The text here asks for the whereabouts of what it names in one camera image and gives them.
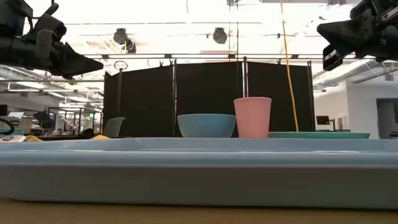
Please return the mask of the white device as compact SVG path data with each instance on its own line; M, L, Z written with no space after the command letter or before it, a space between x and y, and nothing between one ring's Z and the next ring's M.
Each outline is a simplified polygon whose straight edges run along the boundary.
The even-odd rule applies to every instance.
M21 135L0 136L0 143L25 142L27 138Z

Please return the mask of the blue plastic tray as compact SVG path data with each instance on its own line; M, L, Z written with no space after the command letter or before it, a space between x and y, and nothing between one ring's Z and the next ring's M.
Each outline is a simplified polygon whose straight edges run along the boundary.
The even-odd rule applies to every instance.
M126 138L0 144L0 197L398 209L398 141Z

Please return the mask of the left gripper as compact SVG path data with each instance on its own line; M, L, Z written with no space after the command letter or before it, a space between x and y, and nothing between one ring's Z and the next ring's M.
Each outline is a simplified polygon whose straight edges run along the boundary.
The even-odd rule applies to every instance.
M27 47L22 67L47 70L52 75L72 80L74 76L103 69L103 64L76 53L61 42L67 28L49 13L44 13L34 28L22 40Z

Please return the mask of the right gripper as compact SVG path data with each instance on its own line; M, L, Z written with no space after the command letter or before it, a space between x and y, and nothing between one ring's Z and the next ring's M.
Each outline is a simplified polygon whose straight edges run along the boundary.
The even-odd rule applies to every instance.
M318 25L317 32L328 41L323 49L323 69L331 71L354 54L355 59L374 57L376 62L398 61L398 27L378 24L371 12L353 19Z

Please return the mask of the black partition screen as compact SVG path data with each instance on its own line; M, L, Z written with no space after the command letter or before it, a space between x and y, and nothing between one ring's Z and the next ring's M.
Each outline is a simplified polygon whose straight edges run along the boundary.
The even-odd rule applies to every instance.
M105 121L118 117L118 75L104 79ZM186 63L123 73L122 137L179 137L181 114L234 114L233 101L271 98L270 131L315 130L312 78L307 66L259 62Z

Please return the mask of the horizontal ceiling rail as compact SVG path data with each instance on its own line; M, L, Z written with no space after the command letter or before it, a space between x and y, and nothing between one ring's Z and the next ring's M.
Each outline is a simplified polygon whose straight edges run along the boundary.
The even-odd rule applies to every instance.
M85 54L92 59L147 59L147 58L181 58L181 59L284 59L284 54Z

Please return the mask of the background robot workstation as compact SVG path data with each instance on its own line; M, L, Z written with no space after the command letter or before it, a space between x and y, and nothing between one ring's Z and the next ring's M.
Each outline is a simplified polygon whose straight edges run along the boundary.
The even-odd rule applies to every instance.
M83 105L48 107L33 114L42 136L93 136L102 132L103 113Z

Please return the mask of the teal plate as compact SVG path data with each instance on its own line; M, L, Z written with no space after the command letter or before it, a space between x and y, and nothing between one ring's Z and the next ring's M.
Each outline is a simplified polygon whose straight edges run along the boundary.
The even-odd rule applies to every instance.
M278 139L368 139L369 133L351 132L271 132L269 138Z

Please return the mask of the pink cup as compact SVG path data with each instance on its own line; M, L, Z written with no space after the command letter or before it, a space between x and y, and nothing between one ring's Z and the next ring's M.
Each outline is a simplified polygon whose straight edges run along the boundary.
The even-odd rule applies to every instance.
M272 100L266 97L245 97L234 100L240 138L268 138Z

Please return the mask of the office chair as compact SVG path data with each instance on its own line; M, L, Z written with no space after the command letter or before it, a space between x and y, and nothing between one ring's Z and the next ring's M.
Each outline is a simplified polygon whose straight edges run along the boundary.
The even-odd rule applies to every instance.
M124 120L125 117L109 119L104 126L103 135L108 138L117 138L119 136L121 125Z

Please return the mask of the blue bowl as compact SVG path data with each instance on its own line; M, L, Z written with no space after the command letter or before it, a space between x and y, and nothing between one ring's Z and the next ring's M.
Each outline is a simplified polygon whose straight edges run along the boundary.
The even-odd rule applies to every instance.
M236 125L230 114L182 114L177 121L184 138L230 138Z

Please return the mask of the small black monitor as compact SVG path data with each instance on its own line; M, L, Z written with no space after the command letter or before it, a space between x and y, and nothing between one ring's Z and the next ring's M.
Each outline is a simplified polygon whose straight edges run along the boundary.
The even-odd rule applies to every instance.
M336 131L335 119L331 119L327 115L316 116L318 126L329 126L328 131Z

